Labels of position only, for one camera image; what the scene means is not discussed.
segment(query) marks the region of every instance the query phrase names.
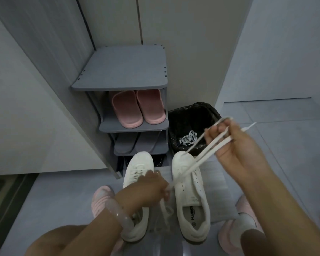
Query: shoelace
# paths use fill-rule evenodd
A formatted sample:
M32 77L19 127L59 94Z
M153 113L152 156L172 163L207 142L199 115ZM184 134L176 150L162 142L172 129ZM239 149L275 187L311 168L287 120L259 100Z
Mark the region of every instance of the shoelace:
M216 123L213 124L213 126L218 125L219 123L223 122L226 119L232 119L232 117L223 117L220 120L218 120ZM252 123L250 126L248 127L244 127L241 130L244 132L246 130L248 130L249 128L251 128L255 123ZM177 177L175 180L172 181L172 183L170 183L166 190L169 191L171 190L176 184L178 184L179 182L181 182L184 178L186 178L186 176L188 176L190 173L192 173L197 167L199 167L201 164L203 164L211 155L213 155L214 153L216 153L216 151L218 151L219 149L221 149L223 146L225 146L227 143L231 142L231 140L233 139L231 136L228 136L227 138L225 138L223 141L221 141L219 144L217 144L217 142L223 138L225 136L226 133L228 133L229 131L229 126L226 127L225 131L220 133L208 146L205 147L205 149L203 151L201 151L201 153L195 158L194 163L192 163L192 165L190 167L187 168L187 170L185 172L183 172L179 177ZM188 149L183 155L186 155L189 151L191 151L193 149L193 147L195 147L197 145L197 143L204 137L204 133L197 139L197 141L194 143L193 146L190 147L190 149ZM167 229L170 229L169 227L169 222L168 222L168 218L171 216L167 211L166 211L166 207L165 207L165 203L164 200L162 199L160 201L160 208L162 211L162 215L163 218L165 220L165 224L167 225Z
M179 139L179 143L183 143L183 145L192 145L197 141L197 133L191 130L188 135Z

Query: pink shoe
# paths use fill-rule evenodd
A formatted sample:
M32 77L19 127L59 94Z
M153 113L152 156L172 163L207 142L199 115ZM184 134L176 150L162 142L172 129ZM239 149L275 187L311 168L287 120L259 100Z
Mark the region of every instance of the pink shoe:
M137 128L142 124L142 113L134 91L110 91L109 98L122 126Z
M112 189L110 189L108 186L102 186L98 188L98 190L95 191L94 196L92 197L91 202L91 210L94 217L97 217L99 213L102 212L104 209L105 202L109 199L115 196L115 193ZM119 240L116 242L112 254L119 251L123 247L123 240L120 237Z
M262 230L260 223L257 220L257 217L255 216L255 213L253 212L248 200L246 199L245 195L242 195L239 200L236 203L236 208L238 213L246 213L250 215L253 220L255 221L256 227ZM218 233L218 241L222 249L228 253L228 254L233 254L236 252L239 252L240 249L233 246L231 241L230 241L230 230L232 227L232 224L235 222L235 220L228 220L226 221L222 228L220 229Z
M138 90L137 101L139 102L143 117L148 124L160 124L166 119L159 89Z

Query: hand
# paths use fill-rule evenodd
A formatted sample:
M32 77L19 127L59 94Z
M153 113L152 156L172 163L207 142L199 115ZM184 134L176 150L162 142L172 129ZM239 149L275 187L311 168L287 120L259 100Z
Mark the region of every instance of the hand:
M163 198L169 199L169 192L165 191L168 182L161 176L159 171L148 171L145 176L140 176L137 182L116 194L118 202L131 208L130 213L134 213L141 207L154 206Z
M242 181L258 178L271 172L271 168L256 142L233 120L226 119L217 126L205 129L205 141L211 143L229 126L229 133L233 140L216 152L216 157L226 172L240 185Z

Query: trash can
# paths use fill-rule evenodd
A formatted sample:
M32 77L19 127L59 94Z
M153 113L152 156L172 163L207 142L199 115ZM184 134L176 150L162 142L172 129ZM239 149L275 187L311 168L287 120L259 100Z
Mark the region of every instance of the trash can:
M188 135L191 130L200 137L205 128L216 123L221 116L216 109L205 102L176 108L168 112L169 128L168 135L173 151L187 151L192 145L184 145L179 140ZM206 147L205 139L202 139L191 151L192 156L197 156Z

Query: clear bangle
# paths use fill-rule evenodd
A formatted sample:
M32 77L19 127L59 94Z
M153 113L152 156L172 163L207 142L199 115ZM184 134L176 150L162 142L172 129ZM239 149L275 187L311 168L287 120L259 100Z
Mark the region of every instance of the clear bangle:
M127 215L115 199L108 199L105 208L117 219L123 228L124 233L129 233L134 228L132 219Z

